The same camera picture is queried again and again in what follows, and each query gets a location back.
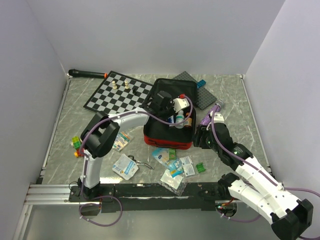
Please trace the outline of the red black medicine bag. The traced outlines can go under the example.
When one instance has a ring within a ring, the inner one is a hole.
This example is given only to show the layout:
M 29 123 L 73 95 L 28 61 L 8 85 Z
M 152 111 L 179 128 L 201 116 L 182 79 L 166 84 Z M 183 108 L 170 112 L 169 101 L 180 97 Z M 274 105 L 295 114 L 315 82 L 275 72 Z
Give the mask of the red black medicine bag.
M 189 97 L 193 105 L 179 114 L 173 109 L 173 100 L 182 95 Z M 166 123 L 150 117 L 143 127 L 144 142 L 159 148 L 189 149 L 196 128 L 197 115 L 194 105 L 197 99 L 198 89 L 194 81 L 158 78 L 142 105 Z

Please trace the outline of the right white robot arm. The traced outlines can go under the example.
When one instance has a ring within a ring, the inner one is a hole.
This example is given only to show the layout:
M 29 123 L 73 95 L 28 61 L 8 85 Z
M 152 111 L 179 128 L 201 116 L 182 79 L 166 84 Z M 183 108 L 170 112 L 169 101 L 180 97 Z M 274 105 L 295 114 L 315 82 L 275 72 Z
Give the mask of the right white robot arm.
M 296 240 L 312 224 L 313 205 L 287 191 L 243 145 L 234 142 L 223 122 L 197 127 L 193 145 L 211 149 L 232 172 L 218 181 L 223 199 L 235 198 L 268 221 L 281 240 Z

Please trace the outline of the brown medicine bottle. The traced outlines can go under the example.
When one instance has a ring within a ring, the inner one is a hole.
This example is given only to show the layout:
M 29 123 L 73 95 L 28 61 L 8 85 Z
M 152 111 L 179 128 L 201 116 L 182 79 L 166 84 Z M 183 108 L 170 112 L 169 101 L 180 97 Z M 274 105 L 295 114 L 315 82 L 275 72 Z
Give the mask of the brown medicine bottle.
M 193 125 L 193 119 L 191 116 L 189 116 L 189 114 L 189 112 L 185 114 L 185 118 L 187 118 L 187 120 L 184 122 L 184 128 L 191 128 Z

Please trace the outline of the white medicine bottle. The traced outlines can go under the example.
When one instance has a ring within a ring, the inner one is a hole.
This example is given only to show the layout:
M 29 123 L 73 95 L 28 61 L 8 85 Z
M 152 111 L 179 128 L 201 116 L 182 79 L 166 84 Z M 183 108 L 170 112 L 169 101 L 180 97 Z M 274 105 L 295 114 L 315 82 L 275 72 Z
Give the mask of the white medicine bottle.
M 184 111 L 180 110 L 175 117 L 175 127 L 177 129 L 182 129 L 184 127 L 184 119 L 185 119 Z

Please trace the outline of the white blue mask packet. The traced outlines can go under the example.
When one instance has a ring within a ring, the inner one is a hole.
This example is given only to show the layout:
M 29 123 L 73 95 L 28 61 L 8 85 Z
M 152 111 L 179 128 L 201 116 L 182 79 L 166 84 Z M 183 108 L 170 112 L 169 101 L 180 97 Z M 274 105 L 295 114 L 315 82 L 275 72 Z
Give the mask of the white blue mask packet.
M 112 170 L 124 180 L 130 180 L 139 170 L 137 163 L 125 154 L 113 164 Z

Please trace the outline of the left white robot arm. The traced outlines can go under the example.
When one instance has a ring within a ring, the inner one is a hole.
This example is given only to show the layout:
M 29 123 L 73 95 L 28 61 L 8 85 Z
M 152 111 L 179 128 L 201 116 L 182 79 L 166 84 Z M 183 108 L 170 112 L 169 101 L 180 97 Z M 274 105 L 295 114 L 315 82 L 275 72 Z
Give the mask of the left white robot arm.
M 112 149 L 119 132 L 144 126 L 150 117 L 164 121 L 174 113 L 174 107 L 172 96 L 160 91 L 131 111 L 118 114 L 96 112 L 80 136 L 82 144 L 79 151 L 84 154 L 83 170 L 78 179 L 81 196 L 87 201 L 98 197 L 102 160 Z

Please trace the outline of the small green box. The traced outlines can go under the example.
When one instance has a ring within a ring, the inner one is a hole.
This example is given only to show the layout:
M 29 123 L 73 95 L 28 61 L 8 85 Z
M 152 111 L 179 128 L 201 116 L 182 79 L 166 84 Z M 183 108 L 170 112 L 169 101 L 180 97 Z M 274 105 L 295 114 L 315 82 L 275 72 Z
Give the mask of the small green box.
M 168 149 L 168 158 L 169 158 L 170 161 L 177 159 L 177 154 L 176 154 L 176 150 L 175 149 L 173 149 L 173 148 L 169 148 Z

